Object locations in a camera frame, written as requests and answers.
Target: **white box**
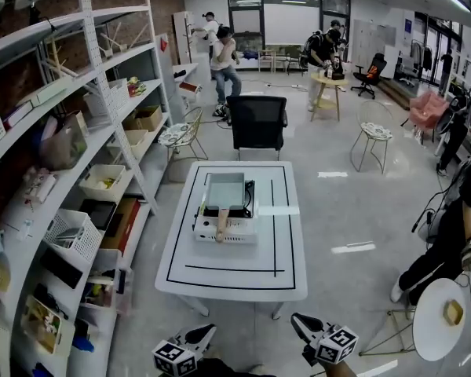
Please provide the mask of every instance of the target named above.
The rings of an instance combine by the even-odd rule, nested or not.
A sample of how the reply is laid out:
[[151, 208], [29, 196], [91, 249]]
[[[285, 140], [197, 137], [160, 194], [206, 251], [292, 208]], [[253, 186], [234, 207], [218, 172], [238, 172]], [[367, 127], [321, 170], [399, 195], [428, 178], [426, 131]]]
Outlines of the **white box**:
[[[98, 188], [97, 183], [106, 178], [115, 180], [111, 187], [106, 189]], [[78, 186], [89, 198], [119, 203], [132, 178], [133, 171], [126, 170], [125, 166], [94, 165], [79, 182]]]

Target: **black office chair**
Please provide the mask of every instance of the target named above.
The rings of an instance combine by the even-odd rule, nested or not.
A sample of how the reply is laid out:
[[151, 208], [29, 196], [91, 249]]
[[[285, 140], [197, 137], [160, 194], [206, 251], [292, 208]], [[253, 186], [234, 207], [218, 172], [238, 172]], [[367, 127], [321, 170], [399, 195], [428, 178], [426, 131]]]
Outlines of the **black office chair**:
[[288, 125], [285, 97], [241, 95], [227, 97], [237, 159], [241, 148], [274, 148], [277, 160], [283, 147], [283, 128]]
[[354, 73], [354, 77], [361, 81], [361, 86], [351, 86], [351, 90], [360, 90], [358, 97], [363, 92], [368, 92], [371, 95], [371, 99], [375, 99], [375, 92], [371, 89], [371, 86], [377, 85], [380, 81], [380, 74], [385, 68], [387, 61], [384, 60], [382, 53], [376, 53], [374, 59], [371, 61], [370, 69], [367, 74], [361, 74], [361, 68], [363, 66], [356, 66], [360, 70]]

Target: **white chair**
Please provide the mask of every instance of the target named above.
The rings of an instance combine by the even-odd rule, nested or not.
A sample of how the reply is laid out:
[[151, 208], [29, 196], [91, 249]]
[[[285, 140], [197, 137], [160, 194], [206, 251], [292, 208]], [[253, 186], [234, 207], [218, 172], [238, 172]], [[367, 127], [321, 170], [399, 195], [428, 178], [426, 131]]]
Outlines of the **white chair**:
[[[373, 141], [374, 143], [371, 146], [370, 154], [375, 157], [382, 169], [382, 173], [384, 173], [385, 157], [387, 156], [387, 144], [389, 143], [389, 140], [393, 138], [393, 133], [391, 132], [391, 129], [393, 128], [394, 124], [393, 115], [391, 115], [391, 112], [383, 104], [376, 101], [366, 101], [361, 104], [357, 117], [361, 131], [360, 135], [356, 139], [356, 142], [351, 148], [351, 163], [354, 166], [354, 169], [359, 172], [361, 170], [361, 166], [363, 165], [364, 156], [367, 153], [368, 144], [370, 143], [370, 141]], [[354, 161], [352, 160], [352, 151], [354, 150], [354, 147], [356, 147], [356, 144], [358, 143], [361, 138], [361, 135], [363, 134], [367, 136], [367, 143], [364, 147], [360, 166], [357, 167], [354, 164]], [[375, 143], [377, 143], [378, 141], [385, 142], [384, 161], [382, 163], [373, 152]]]
[[274, 72], [276, 68], [276, 52], [274, 50], [258, 50], [258, 72], [260, 72], [261, 63], [270, 63], [270, 71]]

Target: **small box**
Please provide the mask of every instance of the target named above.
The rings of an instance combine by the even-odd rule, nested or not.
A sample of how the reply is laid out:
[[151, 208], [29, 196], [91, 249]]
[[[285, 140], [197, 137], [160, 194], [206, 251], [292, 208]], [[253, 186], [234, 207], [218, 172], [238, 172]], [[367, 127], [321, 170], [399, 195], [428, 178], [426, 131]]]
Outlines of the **small box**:
[[122, 198], [104, 234], [100, 247], [118, 249], [124, 254], [139, 209], [140, 203], [137, 199]]
[[162, 121], [160, 105], [137, 109], [124, 120], [124, 130], [155, 131]]
[[195, 354], [171, 342], [161, 341], [152, 353], [155, 367], [167, 375], [183, 377], [197, 370]]

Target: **frying pan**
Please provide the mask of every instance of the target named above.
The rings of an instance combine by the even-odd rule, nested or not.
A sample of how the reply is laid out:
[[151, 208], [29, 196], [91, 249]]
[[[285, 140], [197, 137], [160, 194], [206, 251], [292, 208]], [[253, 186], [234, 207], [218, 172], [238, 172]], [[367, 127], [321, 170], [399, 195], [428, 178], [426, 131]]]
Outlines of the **frying pan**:
[[206, 209], [218, 211], [215, 240], [221, 243], [227, 228], [228, 212], [244, 208], [244, 173], [215, 173], [210, 175]]

